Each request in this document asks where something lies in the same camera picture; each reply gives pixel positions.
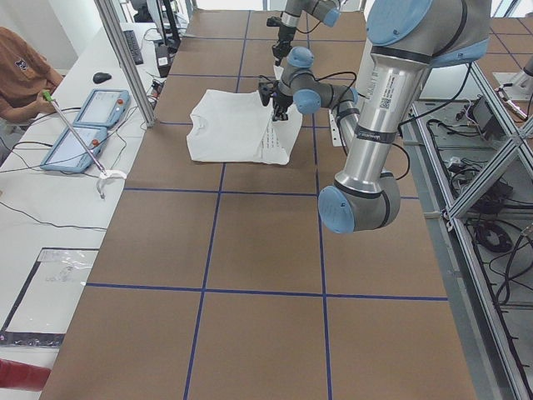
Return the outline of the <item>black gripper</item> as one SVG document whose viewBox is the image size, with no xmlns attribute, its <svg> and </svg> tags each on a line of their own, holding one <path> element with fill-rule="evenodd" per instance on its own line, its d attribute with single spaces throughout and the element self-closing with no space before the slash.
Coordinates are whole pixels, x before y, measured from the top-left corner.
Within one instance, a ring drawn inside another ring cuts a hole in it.
<svg viewBox="0 0 533 400">
<path fill-rule="evenodd" d="M 291 49 L 291 42 L 296 34 L 296 27 L 281 24 L 278 30 L 278 40 L 272 47 L 272 54 L 275 58 L 275 65 L 280 66 L 285 57 L 285 50 Z"/>
<path fill-rule="evenodd" d="M 287 121 L 288 108 L 293 104 L 293 97 L 282 92 L 275 92 L 272 96 L 273 112 L 271 120 L 273 122 Z"/>
</svg>

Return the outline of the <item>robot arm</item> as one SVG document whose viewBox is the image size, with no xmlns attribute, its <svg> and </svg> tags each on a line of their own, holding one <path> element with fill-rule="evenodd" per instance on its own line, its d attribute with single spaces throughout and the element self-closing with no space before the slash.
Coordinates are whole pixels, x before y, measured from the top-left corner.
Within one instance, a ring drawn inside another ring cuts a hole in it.
<svg viewBox="0 0 533 400">
<path fill-rule="evenodd" d="M 280 17 L 269 17 L 266 25 L 278 28 L 277 42 L 271 48 L 276 66 L 280 66 L 282 60 L 291 51 L 291 42 L 294 40 L 303 12 L 314 17 L 319 23 L 333 27 L 341 15 L 341 3 L 339 1 L 289 0 Z"/>
<path fill-rule="evenodd" d="M 349 153 L 334 183 L 319 194 L 321 220 L 334 233 L 383 228 L 401 205 L 397 181 L 385 169 L 398 128 L 432 69 L 486 54 L 491 3 L 375 2 L 366 22 L 364 59 L 373 67 L 364 78 L 364 95 L 314 76 L 312 52 L 292 45 L 303 13 L 333 26 L 341 10 L 337 1 L 290 1 L 280 17 L 269 19 L 279 29 L 272 52 L 284 70 L 273 92 L 262 91 L 262 102 L 272 105 L 277 121 L 287 120 L 290 106 L 305 115 L 322 108 L 334 112 L 339 130 L 350 138 Z"/>
</svg>

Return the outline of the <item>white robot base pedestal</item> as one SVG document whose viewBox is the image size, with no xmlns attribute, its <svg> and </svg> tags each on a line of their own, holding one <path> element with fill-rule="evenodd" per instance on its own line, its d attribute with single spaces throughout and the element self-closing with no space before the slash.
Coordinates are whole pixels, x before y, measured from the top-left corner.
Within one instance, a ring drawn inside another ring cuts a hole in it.
<svg viewBox="0 0 533 400">
<path fill-rule="evenodd" d="M 336 114 L 332 111 L 328 111 L 328 118 L 330 123 L 330 133 L 331 133 L 331 142 L 334 147 L 341 147 L 343 148 L 345 146 L 344 139 L 340 133 L 339 127 L 336 123 Z"/>
</svg>

